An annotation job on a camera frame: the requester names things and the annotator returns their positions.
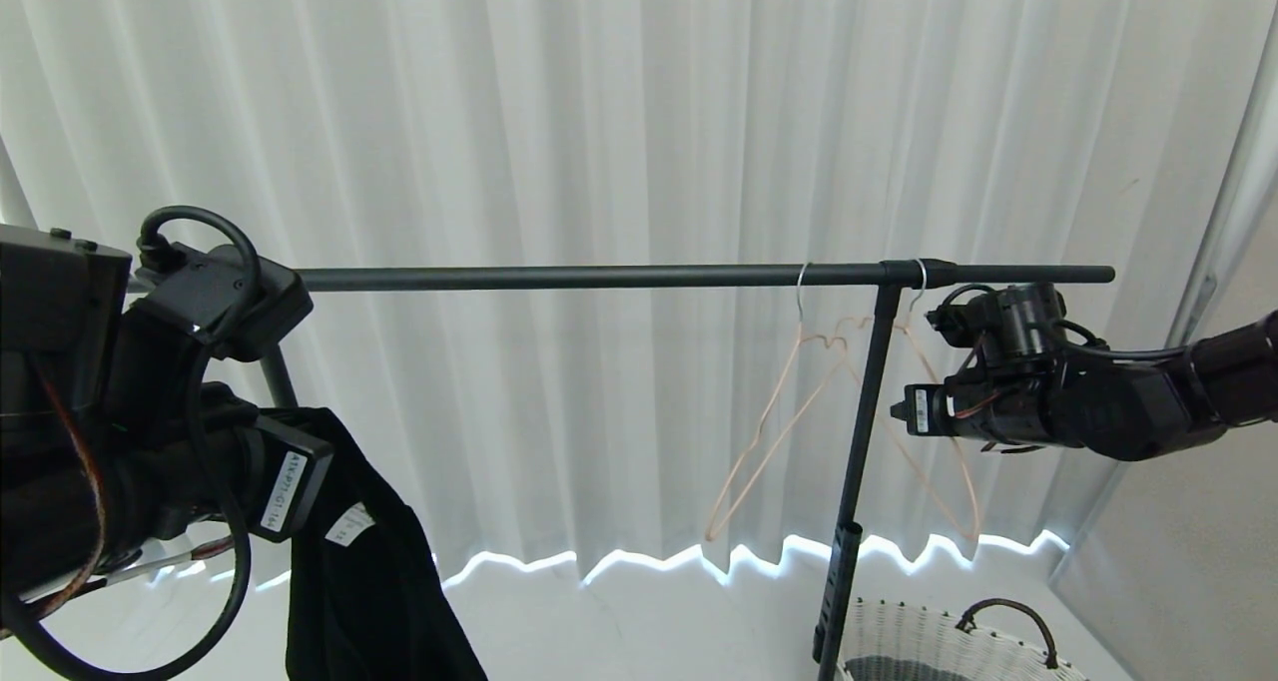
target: wicker basket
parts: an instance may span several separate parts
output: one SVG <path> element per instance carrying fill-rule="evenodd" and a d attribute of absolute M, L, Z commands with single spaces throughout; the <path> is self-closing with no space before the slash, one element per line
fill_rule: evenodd
<path fill-rule="evenodd" d="M 1047 649 L 978 629 L 976 612 L 990 606 L 1029 615 Z M 1043 618 L 1026 604 L 1007 599 L 973 604 L 958 618 L 925 607 L 856 599 L 847 612 L 840 658 L 847 681 L 1086 681 L 1057 658 Z"/>

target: black metal pole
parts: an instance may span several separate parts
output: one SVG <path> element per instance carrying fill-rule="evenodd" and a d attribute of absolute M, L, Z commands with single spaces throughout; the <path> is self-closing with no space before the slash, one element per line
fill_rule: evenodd
<path fill-rule="evenodd" d="M 856 552 L 861 542 L 861 528 L 852 521 L 856 500 L 861 493 L 865 459 L 870 450 L 870 432 L 874 410 L 878 408 L 887 350 L 892 344 L 892 325 L 901 304 L 900 286 L 879 286 L 874 299 L 874 322 L 870 327 L 870 345 L 865 358 L 865 376 L 861 399 L 856 405 L 856 423 L 852 427 L 852 448 L 843 474 L 843 494 L 838 501 L 835 521 L 835 543 L 829 552 L 829 570 L 826 572 L 826 593 L 820 602 L 820 617 L 813 639 L 813 659 L 820 663 L 818 681 L 833 681 L 838 666 L 838 648 L 843 639 L 843 624 L 852 595 L 852 575 L 856 572 Z"/>
<path fill-rule="evenodd" d="M 985 284 L 1095 285 L 1113 281 L 1113 267 L 960 266 L 939 258 L 921 261 L 928 289 Z M 339 267 L 298 268 L 311 293 L 413 293 L 413 290 L 601 290 L 671 289 L 671 286 L 794 286 L 801 263 L 668 263 L 644 267 Z M 882 286 L 919 289 L 923 268 L 915 261 L 809 263 L 804 286 Z M 144 281 L 129 281 L 144 293 Z"/>
<path fill-rule="evenodd" d="M 266 388 L 271 391 L 271 404 L 280 409 L 296 409 L 298 394 L 293 391 L 293 377 L 289 377 L 289 367 L 284 363 L 284 350 L 280 345 L 273 345 L 265 354 L 261 365 Z"/>

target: vertical support pole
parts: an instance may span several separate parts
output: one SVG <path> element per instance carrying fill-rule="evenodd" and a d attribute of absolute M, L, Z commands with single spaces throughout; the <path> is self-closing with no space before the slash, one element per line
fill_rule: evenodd
<path fill-rule="evenodd" d="M 266 388 L 271 391 L 271 404 L 282 409 L 296 409 L 298 394 L 293 391 L 293 377 L 289 377 L 289 367 L 284 363 L 284 350 L 280 345 L 273 345 L 261 364 Z"/>
<path fill-rule="evenodd" d="M 826 574 L 826 593 L 822 595 L 820 617 L 813 636 L 813 661 L 820 663 L 818 681 L 833 681 L 838 666 L 838 648 L 843 639 L 843 622 L 852 595 L 852 575 L 856 571 L 856 551 L 863 533 L 861 526 L 852 521 L 852 516 L 856 512 L 856 498 L 861 493 L 874 411 L 878 408 L 883 371 L 887 367 L 887 350 L 892 344 L 892 325 L 896 322 L 900 304 L 900 286 L 879 286 L 874 299 L 874 322 L 865 359 L 865 382 L 860 402 L 856 405 L 852 448 L 847 456 L 843 496 L 838 502 L 838 519 L 835 523 L 835 543 L 831 546 L 829 570 Z"/>

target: hanger hook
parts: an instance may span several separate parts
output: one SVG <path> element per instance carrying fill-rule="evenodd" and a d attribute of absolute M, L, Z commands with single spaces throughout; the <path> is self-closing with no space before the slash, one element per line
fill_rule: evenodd
<path fill-rule="evenodd" d="M 928 266 L 923 263 L 921 258 L 915 258 L 914 262 L 918 263 L 919 271 L 923 272 L 923 285 L 919 286 L 919 294 L 914 295 L 914 299 L 910 299 L 910 307 L 905 309 L 906 325 L 909 325 L 910 317 L 914 316 L 914 304 L 918 304 L 919 299 L 923 299 L 923 293 L 928 290 Z"/>
<path fill-rule="evenodd" d="M 799 325 L 803 325 L 803 275 L 808 271 L 808 266 L 812 262 L 804 262 L 803 267 L 799 267 L 799 281 L 795 281 L 795 307 L 799 308 Z"/>

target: basket handle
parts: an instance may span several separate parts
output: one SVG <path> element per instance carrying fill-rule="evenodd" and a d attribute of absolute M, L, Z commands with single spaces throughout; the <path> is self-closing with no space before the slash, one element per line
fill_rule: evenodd
<path fill-rule="evenodd" d="M 958 620 L 958 625 L 955 629 L 970 634 L 976 627 L 976 612 L 989 608 L 992 606 L 1006 606 L 1008 608 L 1015 608 L 1016 611 L 1029 616 L 1038 625 L 1039 631 L 1043 632 L 1043 641 L 1047 643 L 1047 667 L 1057 668 L 1059 662 L 1056 657 L 1056 639 L 1052 638 L 1052 631 L 1047 627 L 1047 622 L 1043 617 L 1038 615 L 1036 611 L 1022 604 L 1021 602 L 1013 602 L 1011 599 L 985 599 L 983 602 L 976 602 L 971 604 L 971 608 L 962 612 L 962 617 Z"/>

